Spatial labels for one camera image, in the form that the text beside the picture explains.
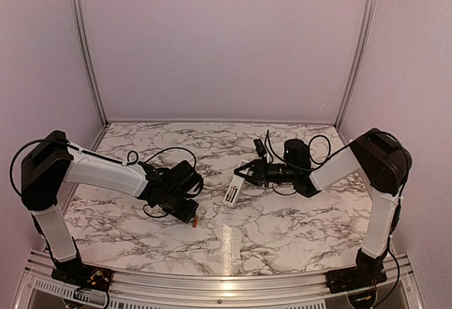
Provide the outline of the orange AAA battery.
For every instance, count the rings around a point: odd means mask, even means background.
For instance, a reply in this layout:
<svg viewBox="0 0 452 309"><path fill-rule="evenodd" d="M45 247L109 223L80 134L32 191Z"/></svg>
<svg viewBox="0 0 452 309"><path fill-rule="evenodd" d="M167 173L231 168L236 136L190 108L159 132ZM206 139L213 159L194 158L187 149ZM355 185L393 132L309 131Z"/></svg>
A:
<svg viewBox="0 0 452 309"><path fill-rule="evenodd" d="M192 222L192 228L196 228L198 223L198 215L195 215Z"/></svg>

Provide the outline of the white remote control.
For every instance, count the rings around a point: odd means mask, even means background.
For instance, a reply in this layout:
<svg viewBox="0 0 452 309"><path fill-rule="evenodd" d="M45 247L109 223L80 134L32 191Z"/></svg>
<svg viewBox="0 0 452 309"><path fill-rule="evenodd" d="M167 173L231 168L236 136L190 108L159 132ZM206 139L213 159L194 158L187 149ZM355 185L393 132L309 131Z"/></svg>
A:
<svg viewBox="0 0 452 309"><path fill-rule="evenodd" d="M233 173L230 185L222 199L222 203L228 207L234 207L242 191L245 179Z"/></svg>

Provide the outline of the white battery cover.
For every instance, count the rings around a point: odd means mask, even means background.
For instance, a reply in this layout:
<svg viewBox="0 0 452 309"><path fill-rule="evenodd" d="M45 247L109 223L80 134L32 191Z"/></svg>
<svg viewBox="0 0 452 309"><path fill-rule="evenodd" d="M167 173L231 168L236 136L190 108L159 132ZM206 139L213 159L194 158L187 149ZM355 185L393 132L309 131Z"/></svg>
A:
<svg viewBox="0 0 452 309"><path fill-rule="evenodd" d="M241 242L239 239L232 239L230 241L231 256L235 260L240 259L240 247L241 247Z"/></svg>

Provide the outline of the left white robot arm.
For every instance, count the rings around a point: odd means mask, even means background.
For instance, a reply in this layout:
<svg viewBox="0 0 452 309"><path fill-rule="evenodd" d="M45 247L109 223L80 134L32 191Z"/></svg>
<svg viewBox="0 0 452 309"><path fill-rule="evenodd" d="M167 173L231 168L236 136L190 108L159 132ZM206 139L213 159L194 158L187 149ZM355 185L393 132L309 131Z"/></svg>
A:
<svg viewBox="0 0 452 309"><path fill-rule="evenodd" d="M74 284L89 278L87 265L80 262L76 243L59 206L65 186L91 186L137 198L150 207L187 224L196 214L194 200L203 190L203 177L195 163L180 161L170 168L156 168L131 151L120 160L94 152L69 141L63 131L22 145L10 163L20 160L20 184L12 189L31 213L35 226L63 275Z"/></svg>

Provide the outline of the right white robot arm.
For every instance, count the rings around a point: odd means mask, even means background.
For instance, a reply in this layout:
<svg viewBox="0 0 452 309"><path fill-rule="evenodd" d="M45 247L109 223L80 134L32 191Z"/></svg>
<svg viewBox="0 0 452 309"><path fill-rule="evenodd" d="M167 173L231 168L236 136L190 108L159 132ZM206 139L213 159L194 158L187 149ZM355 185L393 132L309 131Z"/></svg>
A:
<svg viewBox="0 0 452 309"><path fill-rule="evenodd" d="M403 189L412 168L412 157L392 134L372 128L322 162L311 156L310 145L300 139L284 143L277 154L270 140L255 140L257 159L237 167L234 175L255 186L290 183L296 193L312 198L351 174L359 173L371 199L367 234L350 270L350 281L365 286L377 275L376 264L389 252L391 236L397 227Z"/></svg>

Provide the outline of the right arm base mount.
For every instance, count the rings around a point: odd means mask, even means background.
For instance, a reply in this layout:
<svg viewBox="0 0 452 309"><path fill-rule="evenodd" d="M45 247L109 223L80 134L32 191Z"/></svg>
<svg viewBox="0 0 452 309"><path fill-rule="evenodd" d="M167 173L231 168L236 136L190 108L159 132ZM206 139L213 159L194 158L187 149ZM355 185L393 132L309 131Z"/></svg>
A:
<svg viewBox="0 0 452 309"><path fill-rule="evenodd" d="M387 281L386 272L378 269L373 274L361 274L358 267L335 269L326 273L326 284L330 293L354 291L364 287L372 287L375 284Z"/></svg>

